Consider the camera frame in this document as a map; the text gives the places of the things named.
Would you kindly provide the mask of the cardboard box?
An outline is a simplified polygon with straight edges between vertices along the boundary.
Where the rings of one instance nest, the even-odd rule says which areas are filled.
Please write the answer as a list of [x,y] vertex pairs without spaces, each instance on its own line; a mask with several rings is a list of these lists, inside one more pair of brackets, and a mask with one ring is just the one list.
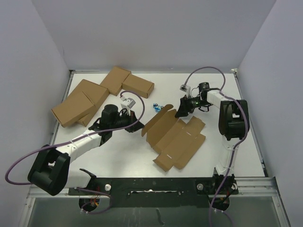
[[133,74],[129,74],[122,83],[122,89],[135,92],[139,96],[147,99],[154,90],[154,83]]
[[114,66],[111,71],[102,80],[100,85],[108,89],[109,93],[117,96],[122,90],[122,83],[131,74],[131,71]]
[[158,154],[153,162],[163,171],[183,169],[204,143],[205,123],[193,116],[188,122],[175,118],[177,110],[165,105],[142,129],[142,136]]
[[52,108],[52,113],[62,127],[69,127],[94,109],[93,102],[84,92],[68,97]]
[[99,84],[83,79],[66,99],[69,99],[80,92],[83,92],[94,104],[94,108],[90,110],[87,115],[77,120],[78,124],[86,127],[109,96],[109,90]]

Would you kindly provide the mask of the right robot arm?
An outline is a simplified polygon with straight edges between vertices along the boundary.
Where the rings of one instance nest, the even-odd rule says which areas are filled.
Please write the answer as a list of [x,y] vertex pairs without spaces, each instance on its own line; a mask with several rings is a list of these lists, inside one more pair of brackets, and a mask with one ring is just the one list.
[[211,106],[219,109],[218,129],[222,135],[223,150],[215,166],[215,172],[218,175],[232,175],[238,147],[250,130],[247,101],[229,97],[219,88],[210,88],[208,82],[199,84],[199,93],[196,97],[191,95],[190,87],[187,85],[181,85],[180,90],[186,94],[180,98],[176,118],[186,117],[195,109],[202,112],[208,112]]

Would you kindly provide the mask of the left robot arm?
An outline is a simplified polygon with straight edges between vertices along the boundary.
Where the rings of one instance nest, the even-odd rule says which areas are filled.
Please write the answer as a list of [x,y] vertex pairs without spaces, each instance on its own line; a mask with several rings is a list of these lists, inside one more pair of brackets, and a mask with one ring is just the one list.
[[134,111],[116,105],[106,105],[99,117],[83,134],[63,145],[45,145],[29,171],[30,183],[52,196],[64,188],[77,188],[85,194],[96,189],[95,175],[85,169],[70,170],[70,164],[86,152],[105,144],[113,131],[124,129],[129,133],[144,128]]

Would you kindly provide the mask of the folded cardboard box front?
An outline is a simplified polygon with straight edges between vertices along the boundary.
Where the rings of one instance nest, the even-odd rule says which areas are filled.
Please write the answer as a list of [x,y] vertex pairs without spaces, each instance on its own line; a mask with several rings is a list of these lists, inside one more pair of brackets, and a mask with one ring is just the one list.
[[68,97],[52,108],[52,113],[62,127],[69,127],[94,109],[93,102],[84,92]]

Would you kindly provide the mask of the blue toy police car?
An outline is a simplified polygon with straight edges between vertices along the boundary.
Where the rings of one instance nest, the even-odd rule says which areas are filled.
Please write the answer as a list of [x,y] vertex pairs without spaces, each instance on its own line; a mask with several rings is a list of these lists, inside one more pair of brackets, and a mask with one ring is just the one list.
[[160,112],[163,108],[162,105],[159,105],[157,103],[154,103],[152,106],[153,106],[153,109],[155,110],[155,112],[157,112],[157,113]]

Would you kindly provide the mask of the aluminium table frame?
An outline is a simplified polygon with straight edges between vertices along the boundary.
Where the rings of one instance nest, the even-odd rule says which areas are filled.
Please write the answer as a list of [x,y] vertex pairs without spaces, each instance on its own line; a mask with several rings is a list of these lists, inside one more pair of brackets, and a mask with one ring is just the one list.
[[[36,152],[36,159],[28,174],[28,181],[48,194],[58,195],[68,188],[79,196],[81,212],[88,215],[106,214],[115,226],[123,211],[143,210],[151,222],[161,221],[169,213],[169,225],[175,227],[285,227],[287,222],[273,207],[248,198],[239,199],[241,185],[234,176],[234,162],[239,142],[249,135],[248,104],[245,100],[226,98],[219,88],[207,82],[198,86],[199,94],[186,95],[179,109],[166,105],[148,123],[143,124],[131,110],[132,99],[124,99],[122,108],[106,105],[102,115],[84,134],[57,145],[45,145]],[[173,178],[110,178],[97,177],[86,169],[72,172],[70,164],[85,152],[100,147],[113,131],[141,131],[150,147],[158,154],[154,163],[164,172],[175,167],[183,169],[201,148],[205,124],[192,116],[194,109],[208,112],[211,106],[219,110],[216,140],[220,158],[210,177]]]

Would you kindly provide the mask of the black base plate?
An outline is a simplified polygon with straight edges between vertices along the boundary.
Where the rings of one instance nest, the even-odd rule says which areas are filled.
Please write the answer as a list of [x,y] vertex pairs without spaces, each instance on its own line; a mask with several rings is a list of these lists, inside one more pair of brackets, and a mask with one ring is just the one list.
[[93,211],[102,196],[111,208],[176,208],[191,206],[227,209],[229,197],[239,193],[235,176],[181,178],[100,178],[92,177],[85,191],[70,188],[79,196],[79,206]]

